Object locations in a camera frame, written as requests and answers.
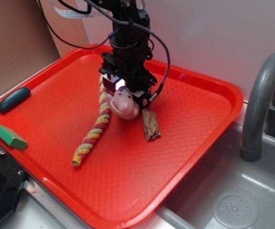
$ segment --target brown cardboard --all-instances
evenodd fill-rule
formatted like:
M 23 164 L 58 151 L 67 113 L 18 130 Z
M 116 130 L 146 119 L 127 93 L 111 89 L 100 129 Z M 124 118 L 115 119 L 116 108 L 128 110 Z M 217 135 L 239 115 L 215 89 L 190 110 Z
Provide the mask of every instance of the brown cardboard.
M 0 0 L 0 95 L 58 58 L 37 2 Z
M 85 46 L 89 44 L 89 40 L 86 36 L 85 28 L 82 24 L 81 19 L 69 19 L 60 16 L 55 11 L 53 5 L 51 4 L 51 1 L 49 0 L 42 0 L 41 3 L 47 21 L 49 22 L 52 29 L 62 39 L 78 46 Z M 76 8 L 75 0 L 67 0 L 66 3 Z M 62 10 L 69 10 L 65 6 L 61 5 L 58 1 L 54 1 L 54 6 Z M 63 43 L 53 33 L 52 37 L 57 45 L 58 51 L 61 56 L 64 56 L 70 51 L 76 49 L 73 46 Z

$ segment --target piece of wood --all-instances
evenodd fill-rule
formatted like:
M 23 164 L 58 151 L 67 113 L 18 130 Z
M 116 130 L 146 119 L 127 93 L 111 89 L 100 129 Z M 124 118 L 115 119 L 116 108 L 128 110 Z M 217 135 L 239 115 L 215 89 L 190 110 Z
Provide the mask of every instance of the piece of wood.
M 160 137 L 161 132 L 159 130 L 156 112 L 143 109 L 142 114 L 143 114 L 144 132 L 145 132 L 147 141 Z

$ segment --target twisted rope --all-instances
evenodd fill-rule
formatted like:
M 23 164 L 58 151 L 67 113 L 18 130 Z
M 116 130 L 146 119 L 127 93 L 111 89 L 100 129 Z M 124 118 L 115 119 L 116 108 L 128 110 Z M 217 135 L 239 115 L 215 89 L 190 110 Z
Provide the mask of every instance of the twisted rope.
M 86 158 L 86 155 L 90 153 L 90 150 L 93 148 L 95 142 L 99 139 L 100 135 L 103 133 L 104 129 L 109 123 L 111 110 L 108 103 L 105 100 L 105 95 L 108 90 L 104 87 L 103 77 L 100 76 L 99 79 L 99 117 L 96 120 L 94 126 L 83 139 L 81 145 L 74 152 L 74 157 L 72 159 L 72 164 L 76 167 L 80 166 L 82 160 Z

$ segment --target black bracket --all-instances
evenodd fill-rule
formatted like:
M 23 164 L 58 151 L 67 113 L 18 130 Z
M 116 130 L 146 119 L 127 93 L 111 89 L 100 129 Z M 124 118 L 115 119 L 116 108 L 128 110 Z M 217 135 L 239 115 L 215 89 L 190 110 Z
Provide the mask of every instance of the black bracket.
M 24 188 L 24 169 L 5 151 L 0 152 L 0 221 L 12 215 Z

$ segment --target tray rim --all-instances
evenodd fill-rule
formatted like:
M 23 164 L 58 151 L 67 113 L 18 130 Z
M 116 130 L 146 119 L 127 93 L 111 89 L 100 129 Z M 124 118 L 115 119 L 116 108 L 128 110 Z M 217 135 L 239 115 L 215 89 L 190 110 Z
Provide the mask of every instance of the tray rim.
M 63 63 L 69 64 L 74 62 L 75 60 L 89 54 L 100 54 L 101 52 L 110 52 L 111 48 L 109 46 L 102 46 L 100 48 L 94 50 L 84 50 L 84 49 L 76 49 L 61 59 L 55 61 L 45 69 L 39 71 L 34 76 L 30 77 L 28 80 L 19 84 L 4 96 L 0 97 L 0 101 L 10 94 L 13 90 L 28 86 L 31 90 L 39 85 L 40 82 L 45 81 L 46 79 L 53 76 L 55 73 L 59 72 L 64 68 Z M 166 63 L 152 60 L 147 62 L 146 68 L 153 73 L 163 75 L 166 69 Z M 55 179 L 48 179 L 48 177 L 52 177 L 48 172 L 42 171 L 38 169 L 38 167 L 34 166 L 32 161 L 27 160 L 26 156 L 21 153 L 16 153 L 18 150 L 13 149 L 6 145 L 0 139 L 0 145 L 3 146 L 18 162 L 26 169 L 30 175 L 39 181 L 45 188 L 47 188 L 52 194 L 54 194 L 62 203 L 64 203 L 71 211 L 73 211 L 79 218 L 81 218 L 85 223 L 92 227 L 99 227 L 103 229 L 114 229 L 114 228 L 128 228 L 133 226 L 146 218 L 149 214 L 151 214 L 165 199 L 165 197 L 174 189 L 174 187 L 184 178 L 184 176 L 189 173 L 192 167 L 198 162 L 198 160 L 206 153 L 206 151 L 212 146 L 215 140 L 225 131 L 225 129 L 232 123 L 232 121 L 237 117 L 237 115 L 241 112 L 243 107 L 243 96 L 241 91 L 232 83 L 223 81 L 217 78 L 213 78 L 201 73 L 197 73 L 191 70 L 187 70 L 181 67 L 177 67 L 172 65 L 168 78 L 172 78 L 175 80 L 179 80 L 184 83 L 188 83 L 190 85 L 199 87 L 206 91 L 213 92 L 215 94 L 220 94 L 225 97 L 231 104 L 231 111 L 226 116 L 226 118 L 220 123 L 220 125 L 210 134 L 209 138 L 195 151 L 193 156 L 183 165 L 183 167 L 178 171 L 178 173 L 165 185 L 165 187 L 161 190 L 159 195 L 157 195 L 149 205 L 141 211 L 140 214 L 133 216 L 132 218 L 111 222 L 101 219 L 97 214 L 88 211 L 86 212 L 85 206 L 82 206 L 78 198 L 69 197 L 69 195 L 62 190 L 58 181 Z

